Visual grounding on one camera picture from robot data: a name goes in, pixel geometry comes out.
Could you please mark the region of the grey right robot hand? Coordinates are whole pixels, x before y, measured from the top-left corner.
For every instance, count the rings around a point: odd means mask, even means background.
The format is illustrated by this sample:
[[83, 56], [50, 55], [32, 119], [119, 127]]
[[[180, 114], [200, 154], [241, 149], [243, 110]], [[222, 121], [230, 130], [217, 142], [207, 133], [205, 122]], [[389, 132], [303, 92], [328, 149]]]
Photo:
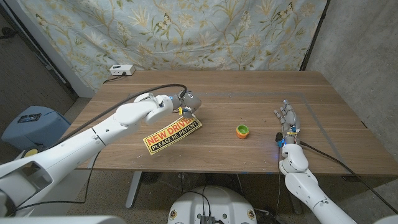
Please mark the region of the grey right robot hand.
[[300, 120], [288, 100], [283, 101], [280, 110], [274, 110], [274, 114], [281, 124], [281, 132], [275, 136], [279, 147], [285, 144], [298, 144], [300, 132]]

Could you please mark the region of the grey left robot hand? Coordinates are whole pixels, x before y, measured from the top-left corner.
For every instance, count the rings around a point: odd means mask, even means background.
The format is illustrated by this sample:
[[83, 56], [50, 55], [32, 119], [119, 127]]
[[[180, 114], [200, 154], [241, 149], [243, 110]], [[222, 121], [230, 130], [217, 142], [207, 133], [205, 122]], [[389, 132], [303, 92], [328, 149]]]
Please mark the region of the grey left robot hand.
[[201, 106], [201, 100], [192, 91], [187, 91], [179, 98], [180, 107], [182, 108], [182, 116], [184, 118], [193, 118], [194, 112]]

